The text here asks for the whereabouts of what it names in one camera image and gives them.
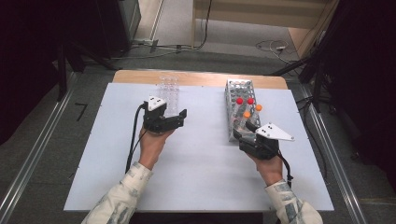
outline patterned sleeve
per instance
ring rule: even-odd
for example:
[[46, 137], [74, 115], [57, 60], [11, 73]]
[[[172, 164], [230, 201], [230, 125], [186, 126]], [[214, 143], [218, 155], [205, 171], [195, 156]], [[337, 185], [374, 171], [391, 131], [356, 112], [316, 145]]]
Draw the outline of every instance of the patterned sleeve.
[[121, 182], [111, 188], [84, 218], [82, 224], [129, 223], [152, 172], [135, 162]]
[[311, 204], [298, 199], [285, 180], [265, 188], [282, 224], [323, 223], [320, 214]]

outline white tabletop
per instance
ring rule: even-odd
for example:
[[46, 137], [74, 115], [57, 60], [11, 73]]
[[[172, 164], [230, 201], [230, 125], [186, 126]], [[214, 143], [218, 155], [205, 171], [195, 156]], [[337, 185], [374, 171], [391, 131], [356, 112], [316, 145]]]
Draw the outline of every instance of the white tabletop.
[[[155, 85], [107, 86], [64, 210], [88, 211], [122, 179], [134, 113], [157, 93]], [[333, 210], [317, 161], [290, 91], [255, 89], [262, 124], [273, 122], [295, 137], [280, 141], [294, 176], [292, 189], [318, 210]], [[144, 212], [261, 212], [272, 210], [254, 162], [228, 142], [224, 88], [180, 87], [184, 127], [167, 140], [138, 204]], [[138, 129], [144, 111], [141, 111]], [[133, 161], [139, 158], [139, 150]]]

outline test tube rack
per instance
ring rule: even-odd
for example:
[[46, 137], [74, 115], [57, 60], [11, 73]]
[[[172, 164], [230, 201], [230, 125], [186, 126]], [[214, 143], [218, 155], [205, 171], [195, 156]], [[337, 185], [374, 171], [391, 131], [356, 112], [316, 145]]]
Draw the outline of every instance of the test tube rack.
[[[249, 79], [227, 79], [227, 83], [225, 86], [225, 102], [227, 107], [227, 118], [228, 118], [228, 133], [229, 133], [229, 141], [236, 141], [233, 137], [233, 129], [237, 129], [238, 132], [242, 134], [242, 136], [251, 136], [255, 137], [255, 133], [252, 133], [246, 129], [238, 129], [239, 122], [243, 116], [247, 108], [247, 100], [248, 98], [253, 99], [253, 105], [250, 108], [250, 114], [252, 115], [254, 112], [254, 108], [256, 107], [256, 96], [254, 94], [253, 82]], [[236, 116], [233, 115], [233, 110], [236, 105], [235, 101], [238, 97], [241, 97], [244, 100], [236, 113]], [[260, 118], [255, 121], [257, 126], [261, 126]]]

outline white shirt sleeve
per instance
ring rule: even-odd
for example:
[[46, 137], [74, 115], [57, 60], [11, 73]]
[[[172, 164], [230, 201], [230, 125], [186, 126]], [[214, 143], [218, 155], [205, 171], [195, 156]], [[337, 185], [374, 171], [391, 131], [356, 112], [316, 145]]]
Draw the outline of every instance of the white shirt sleeve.
[[311, 204], [298, 199], [285, 180], [265, 188], [282, 224], [323, 223], [320, 214]]
[[152, 172], [149, 169], [134, 162], [121, 182], [103, 196], [82, 224], [129, 223], [136, 210], [137, 201], [151, 176]]

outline red cap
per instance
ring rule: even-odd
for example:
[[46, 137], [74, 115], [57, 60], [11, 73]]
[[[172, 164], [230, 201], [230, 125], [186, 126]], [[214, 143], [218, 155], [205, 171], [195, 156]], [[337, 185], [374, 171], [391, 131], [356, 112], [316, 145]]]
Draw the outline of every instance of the red cap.
[[244, 103], [244, 99], [242, 99], [241, 97], [239, 97], [238, 99], [236, 99], [236, 103], [241, 105], [242, 103]]
[[253, 98], [248, 98], [247, 99], [247, 104], [248, 105], [253, 105], [253, 102], [254, 102]]

